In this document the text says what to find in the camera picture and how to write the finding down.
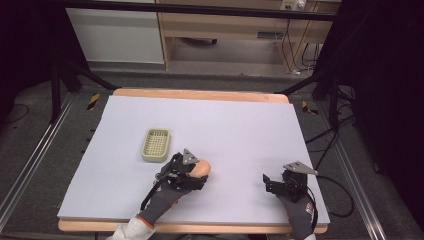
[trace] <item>black curtain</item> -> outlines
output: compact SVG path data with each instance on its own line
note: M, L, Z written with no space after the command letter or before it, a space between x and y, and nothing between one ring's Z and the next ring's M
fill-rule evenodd
M379 0L360 25L354 51L345 55L340 83L353 87L364 139L424 230L423 13L423 1ZM330 34L344 32L340 28Z
M26 0L6 0L0 7L0 122L23 89L50 80L51 66L68 59L89 70L66 10ZM61 79L77 90L77 75L61 67Z

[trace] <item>plastic basket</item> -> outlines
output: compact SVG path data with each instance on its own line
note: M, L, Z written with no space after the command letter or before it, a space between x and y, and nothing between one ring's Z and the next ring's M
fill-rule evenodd
M141 156L146 162L163 162L168 158L170 134L167 129L152 128L146 133Z

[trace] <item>white cabinet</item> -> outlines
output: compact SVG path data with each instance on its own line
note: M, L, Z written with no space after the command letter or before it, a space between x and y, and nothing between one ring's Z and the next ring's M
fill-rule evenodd
M87 61L164 63L156 13L91 9L67 12Z

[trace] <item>wooden table edge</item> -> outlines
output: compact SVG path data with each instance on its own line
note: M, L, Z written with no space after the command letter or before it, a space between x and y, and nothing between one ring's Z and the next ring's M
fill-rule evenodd
M59 220L59 229L64 232L113 232L118 224L125 222ZM327 231L327 224L317 224L316 234ZM289 224L260 225L260 224L181 224L156 223L157 233L186 233L186 234L286 234L292 232Z
M287 96L283 94L261 92L119 88L113 92L113 95L195 100L289 103Z

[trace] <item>glove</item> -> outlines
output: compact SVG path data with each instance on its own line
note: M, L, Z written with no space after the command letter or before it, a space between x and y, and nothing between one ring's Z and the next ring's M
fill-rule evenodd
M289 223L293 228L294 239L305 239L312 234L311 221L314 207L307 196L297 202L292 202L289 197L276 195L286 208Z
M165 181L153 194L150 203L146 206L146 209L138 214L138 217L153 229L156 221L168 211L178 199L190 192L191 190L174 189L169 185L168 181Z

